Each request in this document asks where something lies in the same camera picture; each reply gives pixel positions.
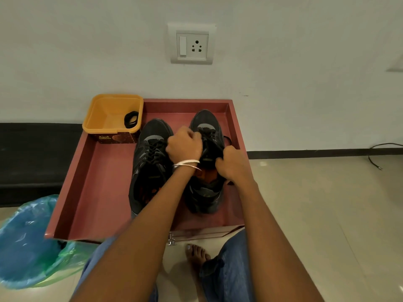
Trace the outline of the person's left hand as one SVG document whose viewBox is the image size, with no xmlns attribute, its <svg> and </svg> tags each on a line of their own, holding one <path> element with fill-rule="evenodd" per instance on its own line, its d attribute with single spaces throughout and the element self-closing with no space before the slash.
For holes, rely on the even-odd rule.
<svg viewBox="0 0 403 302">
<path fill-rule="evenodd" d="M 203 145 L 167 145 L 166 152 L 170 160 L 175 164 L 183 160 L 199 160 L 203 151 Z"/>
</svg>

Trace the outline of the person's right hand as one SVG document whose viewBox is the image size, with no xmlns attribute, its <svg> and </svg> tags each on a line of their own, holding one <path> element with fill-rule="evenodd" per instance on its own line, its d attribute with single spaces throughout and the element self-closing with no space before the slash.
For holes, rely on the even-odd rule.
<svg viewBox="0 0 403 302">
<path fill-rule="evenodd" d="M 254 180 L 249 159 L 234 146 L 224 148 L 223 157 L 215 161 L 217 172 L 229 182 L 239 186 Z"/>
</svg>

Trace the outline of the black sneaker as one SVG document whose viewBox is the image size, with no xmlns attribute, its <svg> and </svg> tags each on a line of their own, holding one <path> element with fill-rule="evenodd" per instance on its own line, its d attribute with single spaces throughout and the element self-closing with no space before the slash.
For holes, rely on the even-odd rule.
<svg viewBox="0 0 403 302">
<path fill-rule="evenodd" d="M 139 135 L 128 193 L 132 218 L 138 216 L 172 175 L 173 163 L 166 152 L 171 136 L 171 127 L 158 118 L 147 122 Z"/>
<path fill-rule="evenodd" d="M 194 116 L 190 129 L 201 134 L 203 149 L 198 169 L 185 188 L 185 204 L 191 213 L 212 214 L 223 200 L 226 181 L 215 167 L 216 160 L 223 158 L 224 136 L 217 118 L 208 110 Z"/>
</svg>

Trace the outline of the person's left forearm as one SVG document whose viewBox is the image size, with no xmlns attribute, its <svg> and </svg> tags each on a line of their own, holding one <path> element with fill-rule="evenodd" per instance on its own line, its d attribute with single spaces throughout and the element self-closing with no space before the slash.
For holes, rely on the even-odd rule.
<svg viewBox="0 0 403 302">
<path fill-rule="evenodd" d="M 170 228 L 196 164 L 173 175 L 103 254 L 70 302 L 148 302 Z"/>
</svg>

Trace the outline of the person's right forearm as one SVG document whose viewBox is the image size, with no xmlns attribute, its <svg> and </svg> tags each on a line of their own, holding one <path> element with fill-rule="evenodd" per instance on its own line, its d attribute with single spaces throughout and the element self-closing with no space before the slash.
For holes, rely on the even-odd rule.
<svg viewBox="0 0 403 302">
<path fill-rule="evenodd" d="M 324 302 L 253 178 L 231 179 L 241 200 L 257 302 Z"/>
</svg>

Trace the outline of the yellow plastic container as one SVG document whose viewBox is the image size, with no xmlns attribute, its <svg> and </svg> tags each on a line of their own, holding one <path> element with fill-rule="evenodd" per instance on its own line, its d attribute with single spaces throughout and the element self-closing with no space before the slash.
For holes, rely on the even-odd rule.
<svg viewBox="0 0 403 302">
<path fill-rule="evenodd" d="M 141 132 L 144 99 L 138 95 L 93 97 L 82 128 L 100 144 L 134 144 Z"/>
</svg>

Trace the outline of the person's bare foot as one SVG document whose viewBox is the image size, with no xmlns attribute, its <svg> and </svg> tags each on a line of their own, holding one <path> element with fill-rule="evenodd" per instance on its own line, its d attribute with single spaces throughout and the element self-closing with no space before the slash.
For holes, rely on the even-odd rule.
<svg viewBox="0 0 403 302">
<path fill-rule="evenodd" d="M 203 264 L 211 260 L 211 256 L 204 248 L 195 244 L 187 244 L 185 247 L 185 255 L 188 264 L 191 267 L 191 273 L 194 280 L 199 280 L 199 273 Z"/>
</svg>

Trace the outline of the reddish brown drawer cabinet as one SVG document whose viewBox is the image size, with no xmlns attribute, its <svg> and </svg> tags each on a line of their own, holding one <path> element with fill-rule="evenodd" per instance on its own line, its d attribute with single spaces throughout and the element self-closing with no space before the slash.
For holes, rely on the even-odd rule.
<svg viewBox="0 0 403 302">
<path fill-rule="evenodd" d="M 207 109 L 219 120 L 223 134 L 246 155 L 232 100 L 145 99 L 143 122 L 160 118 L 173 131 L 189 126 Z M 83 132 L 44 238 L 100 243 L 116 234 L 131 218 L 128 200 L 135 144 L 100 144 Z M 170 237 L 175 242 L 221 238 L 244 226 L 239 195 L 224 186 L 224 200 L 214 214 L 192 214 L 180 201 Z"/>
</svg>

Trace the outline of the person's right leg in jeans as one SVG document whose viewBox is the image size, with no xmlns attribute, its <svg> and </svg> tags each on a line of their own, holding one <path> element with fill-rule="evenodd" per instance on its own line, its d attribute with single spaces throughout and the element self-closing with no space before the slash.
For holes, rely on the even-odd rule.
<svg viewBox="0 0 403 302">
<path fill-rule="evenodd" d="M 201 266 L 199 277 L 207 302 L 255 302 L 244 229 Z"/>
</svg>

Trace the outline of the green plastic bag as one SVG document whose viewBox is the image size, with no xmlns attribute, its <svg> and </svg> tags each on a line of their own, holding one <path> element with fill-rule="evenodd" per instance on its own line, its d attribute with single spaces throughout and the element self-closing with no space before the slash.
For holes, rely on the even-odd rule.
<svg viewBox="0 0 403 302">
<path fill-rule="evenodd" d="M 45 287 L 80 272 L 93 254 L 98 244 L 71 241 L 59 252 L 44 276 L 31 287 Z"/>
</svg>

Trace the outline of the blue plastic bag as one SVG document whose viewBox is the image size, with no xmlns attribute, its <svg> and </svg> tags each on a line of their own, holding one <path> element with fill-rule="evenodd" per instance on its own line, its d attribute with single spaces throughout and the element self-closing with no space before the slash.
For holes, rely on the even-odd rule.
<svg viewBox="0 0 403 302">
<path fill-rule="evenodd" d="M 0 227 L 0 284 L 9 289 L 36 285 L 65 266 L 67 243 L 46 239 L 58 194 L 21 205 Z"/>
</svg>

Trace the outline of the white wall socket with switch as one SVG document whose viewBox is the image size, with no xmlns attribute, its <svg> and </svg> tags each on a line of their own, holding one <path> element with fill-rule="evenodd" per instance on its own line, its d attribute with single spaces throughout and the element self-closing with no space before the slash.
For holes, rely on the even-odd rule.
<svg viewBox="0 0 403 302">
<path fill-rule="evenodd" d="M 168 23 L 168 53 L 172 64 L 212 65 L 216 24 Z"/>
</svg>

